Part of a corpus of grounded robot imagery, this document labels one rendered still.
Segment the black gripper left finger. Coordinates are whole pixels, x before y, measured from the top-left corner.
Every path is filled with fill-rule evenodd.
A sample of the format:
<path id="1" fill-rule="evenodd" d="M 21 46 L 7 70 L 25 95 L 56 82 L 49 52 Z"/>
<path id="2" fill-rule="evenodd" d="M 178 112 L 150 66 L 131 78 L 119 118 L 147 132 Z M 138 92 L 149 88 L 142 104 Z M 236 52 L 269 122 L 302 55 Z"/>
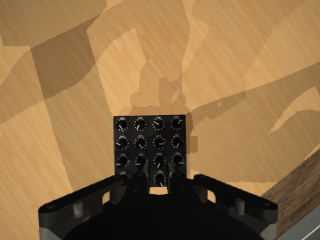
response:
<path id="1" fill-rule="evenodd" d="M 151 162 L 145 162 L 131 179 L 113 175 L 42 205 L 38 209 L 40 240 L 63 240 L 74 227 L 119 202 L 119 209 L 146 203 L 150 183 Z M 110 200 L 103 204 L 109 191 Z"/>

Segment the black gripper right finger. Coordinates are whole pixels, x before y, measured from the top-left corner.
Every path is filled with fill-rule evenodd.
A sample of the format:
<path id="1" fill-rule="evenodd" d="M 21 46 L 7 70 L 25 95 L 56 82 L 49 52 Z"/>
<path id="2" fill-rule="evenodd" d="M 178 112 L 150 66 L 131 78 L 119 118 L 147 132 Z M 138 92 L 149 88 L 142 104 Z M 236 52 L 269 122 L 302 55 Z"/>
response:
<path id="1" fill-rule="evenodd" d="M 278 206 L 274 202 L 203 174 L 193 179 L 172 178 L 186 176 L 172 162 L 166 162 L 167 192 L 173 193 L 175 202 L 200 206 L 203 202 L 241 221 L 263 239 L 277 240 Z M 208 199 L 208 190 L 214 193 L 215 203 Z"/>

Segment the black knob box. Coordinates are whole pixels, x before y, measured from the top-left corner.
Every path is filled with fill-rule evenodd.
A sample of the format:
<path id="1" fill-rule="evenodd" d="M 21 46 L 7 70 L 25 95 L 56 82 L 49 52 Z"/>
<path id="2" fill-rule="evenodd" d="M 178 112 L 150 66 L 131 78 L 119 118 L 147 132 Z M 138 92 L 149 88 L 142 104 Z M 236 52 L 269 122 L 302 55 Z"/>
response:
<path id="1" fill-rule="evenodd" d="M 115 175 L 130 179 L 151 162 L 150 187 L 167 187 L 166 162 L 172 162 L 187 177 L 186 115 L 113 116 L 113 132 Z"/>

